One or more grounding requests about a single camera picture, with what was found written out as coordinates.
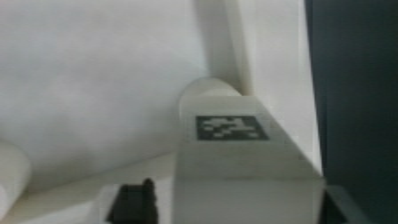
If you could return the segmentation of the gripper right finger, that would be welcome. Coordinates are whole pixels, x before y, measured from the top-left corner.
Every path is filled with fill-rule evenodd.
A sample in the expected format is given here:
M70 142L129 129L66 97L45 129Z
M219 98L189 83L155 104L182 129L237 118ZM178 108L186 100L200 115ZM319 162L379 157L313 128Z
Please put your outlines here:
M344 224L377 224L360 207L347 189L340 185L329 185L326 188L326 193L347 219Z

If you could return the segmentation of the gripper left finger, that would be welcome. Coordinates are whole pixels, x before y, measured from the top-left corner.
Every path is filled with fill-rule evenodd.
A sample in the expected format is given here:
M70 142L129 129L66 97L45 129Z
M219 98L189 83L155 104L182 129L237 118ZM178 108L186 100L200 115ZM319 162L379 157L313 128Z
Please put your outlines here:
M95 199L88 224L159 224L155 182L109 185Z

